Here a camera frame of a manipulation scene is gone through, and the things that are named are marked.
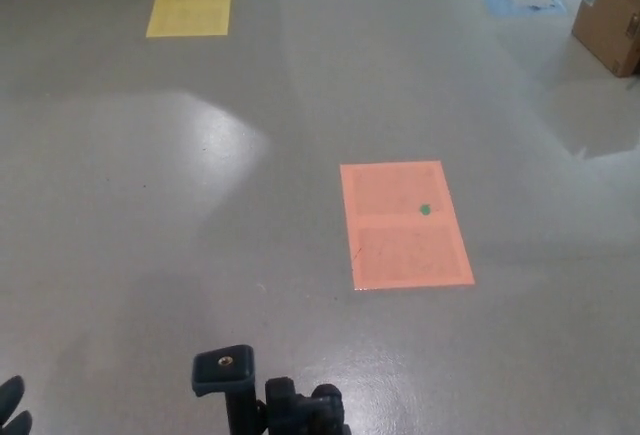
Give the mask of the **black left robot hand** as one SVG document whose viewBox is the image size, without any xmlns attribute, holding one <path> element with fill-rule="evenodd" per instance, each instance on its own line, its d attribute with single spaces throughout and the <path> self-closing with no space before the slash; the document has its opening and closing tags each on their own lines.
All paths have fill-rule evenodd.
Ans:
<svg viewBox="0 0 640 435">
<path fill-rule="evenodd" d="M 32 416 L 27 410 L 15 414 L 24 396 L 25 383 L 20 375 L 15 375 L 1 385 L 0 426 L 1 435 L 29 435 Z"/>
</svg>

